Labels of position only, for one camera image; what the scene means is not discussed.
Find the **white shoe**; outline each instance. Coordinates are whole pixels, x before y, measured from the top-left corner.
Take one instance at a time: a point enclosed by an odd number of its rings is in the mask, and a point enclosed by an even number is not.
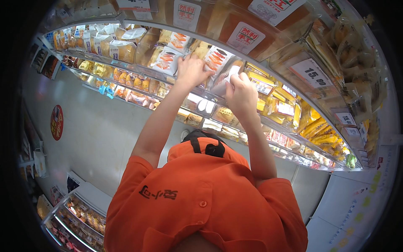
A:
[[[183,142],[183,140],[185,139],[185,137],[187,136],[187,135],[189,135],[189,131],[187,130],[187,129],[185,129],[184,131],[182,131],[182,133],[181,133],[181,142]]]

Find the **white floor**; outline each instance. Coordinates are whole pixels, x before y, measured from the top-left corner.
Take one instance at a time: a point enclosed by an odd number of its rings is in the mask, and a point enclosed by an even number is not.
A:
[[[69,70],[59,71],[52,81],[33,68],[24,74],[23,97],[28,112],[44,141],[49,177],[38,178],[47,197],[55,184],[64,184],[66,172],[73,170],[106,194],[117,190],[130,153],[151,112],[82,86]],[[52,109],[63,110],[62,137],[55,141],[50,132]],[[162,152],[159,167],[166,163],[168,150],[180,142],[180,133],[192,130],[174,122]],[[249,160],[248,148],[226,143]],[[278,176],[291,181],[305,223],[315,211],[329,180],[329,173],[300,167],[276,158]]]

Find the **red circular floor sticker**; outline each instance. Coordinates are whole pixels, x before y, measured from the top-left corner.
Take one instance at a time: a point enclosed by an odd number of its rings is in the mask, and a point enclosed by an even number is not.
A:
[[[52,117],[50,118],[50,131],[53,138],[57,141],[62,137],[63,132],[63,111],[62,107],[56,105],[52,111]]]

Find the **person's left hand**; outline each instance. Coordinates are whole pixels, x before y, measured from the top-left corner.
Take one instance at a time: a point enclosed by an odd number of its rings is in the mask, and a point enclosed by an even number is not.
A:
[[[196,54],[187,55],[185,59],[178,59],[178,79],[174,86],[181,86],[183,89],[191,91],[200,85],[205,79],[213,75],[213,71],[205,72],[204,60],[198,58]]]

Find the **orange polo shirt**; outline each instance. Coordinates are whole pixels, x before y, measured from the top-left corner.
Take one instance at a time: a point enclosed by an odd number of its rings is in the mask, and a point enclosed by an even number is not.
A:
[[[169,251],[200,234],[223,251],[305,251],[307,230],[291,184],[274,178],[257,189],[244,157],[225,147],[223,158],[202,154],[190,141],[173,146],[153,169],[132,156],[106,216],[107,252]]]

